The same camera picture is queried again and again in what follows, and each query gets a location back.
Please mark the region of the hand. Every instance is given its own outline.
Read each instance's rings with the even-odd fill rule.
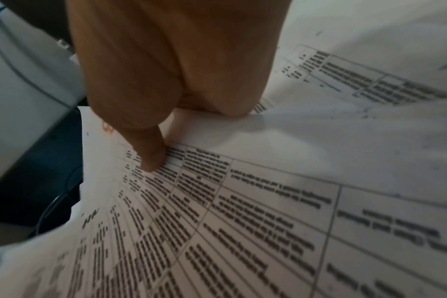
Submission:
[[[258,103],[290,0],[68,0],[88,102],[153,171],[175,107],[228,116]]]

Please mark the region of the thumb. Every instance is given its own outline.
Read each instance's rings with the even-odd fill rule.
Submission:
[[[141,168],[145,172],[152,172],[165,162],[165,141],[158,126],[118,131],[141,157]]]

